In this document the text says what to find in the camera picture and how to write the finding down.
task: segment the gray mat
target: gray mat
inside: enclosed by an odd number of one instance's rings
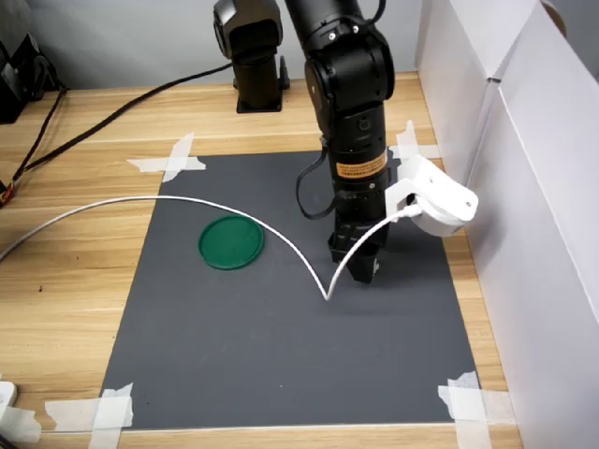
[[[328,285],[332,217],[310,222],[294,183],[316,153],[200,158],[161,195],[244,210],[282,231]],[[304,183],[310,210],[332,196],[328,169]],[[298,257],[267,233],[248,268],[217,271],[197,250],[223,216],[158,201],[104,388],[133,386],[137,429],[450,421],[437,385],[475,369],[442,241],[392,226],[375,282],[345,272],[326,303]]]

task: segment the white tape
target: white tape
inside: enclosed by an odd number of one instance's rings
[[[133,403],[129,384],[119,391],[104,390],[95,416],[90,449],[116,449],[121,439],[121,428],[133,424]]]
[[[206,165],[199,162],[196,157],[189,157],[193,143],[194,133],[190,133],[173,145],[170,157],[127,159],[127,162],[139,168],[141,173],[164,171],[162,182],[169,182],[184,170],[206,169]]]
[[[411,120],[408,120],[405,131],[397,135],[397,146],[389,147],[389,149],[393,153],[393,159],[405,160],[417,154],[428,159],[440,157],[437,145],[418,145],[414,122]]]
[[[0,434],[11,442],[39,442],[41,425],[35,415],[30,410],[0,407]]]
[[[123,427],[133,425],[133,401],[129,384],[120,390],[104,390],[102,398],[46,402],[46,413],[56,422],[54,431],[92,431],[91,449],[118,447]]]
[[[489,424],[516,424],[509,393],[481,390],[475,372],[447,380],[438,392],[456,422],[460,449],[490,449]]]
[[[17,400],[17,386],[12,382],[0,381],[0,407],[12,407]]]

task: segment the wooden table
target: wooden table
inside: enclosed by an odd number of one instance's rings
[[[75,91],[66,96],[37,155],[85,131],[145,89]],[[8,181],[31,147],[55,98],[30,104],[0,126],[0,179]],[[162,173],[139,173],[126,159],[166,157],[195,132],[193,155],[300,152],[320,148],[303,81],[285,93],[284,111],[238,115],[229,85],[171,89],[127,112],[95,136],[26,175],[0,210],[0,248],[50,218],[115,196],[155,195]],[[387,142],[413,120],[420,144],[435,137],[416,73],[397,75],[386,105]],[[97,398],[153,202],[127,203],[73,216],[29,240],[0,264],[0,372],[18,385],[16,406],[35,410],[45,431],[54,423],[44,402]],[[445,240],[482,388],[505,380],[465,235]],[[516,427],[491,427],[493,447],[521,447]],[[87,435],[44,432],[31,447],[87,447]],[[453,425],[285,427],[124,431],[121,447],[454,448]]]

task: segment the white panel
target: white panel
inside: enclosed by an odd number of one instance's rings
[[[424,0],[418,71],[447,174],[466,183],[489,83],[449,0]]]
[[[540,6],[522,32],[502,89],[599,315],[599,85]]]
[[[537,0],[451,0],[487,78],[500,68]]]
[[[501,97],[471,186],[469,238],[524,445],[597,447],[599,327]]]

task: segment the green lid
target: green lid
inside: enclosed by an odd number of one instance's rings
[[[239,269],[262,252],[264,232],[254,220],[229,215],[210,223],[199,236],[199,253],[212,268]]]

